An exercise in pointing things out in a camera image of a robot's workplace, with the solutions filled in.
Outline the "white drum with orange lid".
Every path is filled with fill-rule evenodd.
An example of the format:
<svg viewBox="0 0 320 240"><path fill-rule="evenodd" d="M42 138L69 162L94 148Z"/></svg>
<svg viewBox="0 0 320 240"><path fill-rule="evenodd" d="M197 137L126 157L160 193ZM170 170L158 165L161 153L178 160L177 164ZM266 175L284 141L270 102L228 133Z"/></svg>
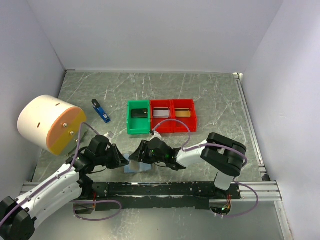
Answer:
<svg viewBox="0 0 320 240"><path fill-rule="evenodd" d="M77 146L85 112L50 95L32 100L17 120L19 133L28 141L56 156L65 156Z"/></svg>

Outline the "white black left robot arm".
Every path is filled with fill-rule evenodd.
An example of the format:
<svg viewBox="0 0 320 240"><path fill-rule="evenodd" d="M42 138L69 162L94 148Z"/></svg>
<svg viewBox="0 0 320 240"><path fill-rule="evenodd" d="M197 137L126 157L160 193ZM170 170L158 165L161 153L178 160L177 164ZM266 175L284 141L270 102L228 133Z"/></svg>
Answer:
<svg viewBox="0 0 320 240"><path fill-rule="evenodd" d="M28 192L4 198L0 203L0 236L4 240L28 240L50 215L69 202L81 202L95 196L89 177L95 167L113 170L129 161L115 144L96 135L89 146L77 148L75 154L50 177Z"/></svg>

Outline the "grey card holder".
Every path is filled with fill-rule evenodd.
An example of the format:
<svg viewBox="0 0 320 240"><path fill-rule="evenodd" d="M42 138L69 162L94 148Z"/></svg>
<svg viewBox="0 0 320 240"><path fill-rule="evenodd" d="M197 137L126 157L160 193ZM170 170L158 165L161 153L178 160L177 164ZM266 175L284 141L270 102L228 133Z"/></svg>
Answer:
<svg viewBox="0 0 320 240"><path fill-rule="evenodd" d="M151 164L130 160L129 156L129 153L124 154L124 158L129 162L128 165L124 166L125 174L138 174L142 172L151 171L153 169L153 166Z"/></svg>

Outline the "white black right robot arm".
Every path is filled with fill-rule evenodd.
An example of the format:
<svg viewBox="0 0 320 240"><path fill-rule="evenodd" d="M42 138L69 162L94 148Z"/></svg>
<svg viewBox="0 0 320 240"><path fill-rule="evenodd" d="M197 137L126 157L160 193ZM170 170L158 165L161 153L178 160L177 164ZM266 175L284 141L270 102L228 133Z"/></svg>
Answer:
<svg viewBox="0 0 320 240"><path fill-rule="evenodd" d="M151 134L150 140L141 141L136 151L129 155L130 163L136 162L139 169L141 163L163 163L166 168L179 171L206 162L217 170L212 193L218 199L229 194L232 181L240 176L248 162L247 148L243 144L218 133L210 133L207 139L189 148L171 148L158 132Z"/></svg>

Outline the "green plastic bin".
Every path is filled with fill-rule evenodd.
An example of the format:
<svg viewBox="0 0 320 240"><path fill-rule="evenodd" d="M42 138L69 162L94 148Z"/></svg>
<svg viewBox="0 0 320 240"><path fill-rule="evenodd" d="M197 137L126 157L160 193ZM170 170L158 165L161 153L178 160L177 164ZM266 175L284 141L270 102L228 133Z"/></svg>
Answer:
<svg viewBox="0 0 320 240"><path fill-rule="evenodd" d="M132 118L132 109L148 109L148 118ZM151 130L151 115L149 100L129 100L126 117L127 133L129 135L148 134Z"/></svg>

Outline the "dark card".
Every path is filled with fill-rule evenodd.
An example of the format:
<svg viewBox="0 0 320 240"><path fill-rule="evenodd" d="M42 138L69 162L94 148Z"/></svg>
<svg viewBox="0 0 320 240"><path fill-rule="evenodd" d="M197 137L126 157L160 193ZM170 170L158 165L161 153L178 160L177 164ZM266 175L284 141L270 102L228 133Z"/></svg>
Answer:
<svg viewBox="0 0 320 240"><path fill-rule="evenodd" d="M132 118L148 118L147 108L135 108L131 110Z"/></svg>

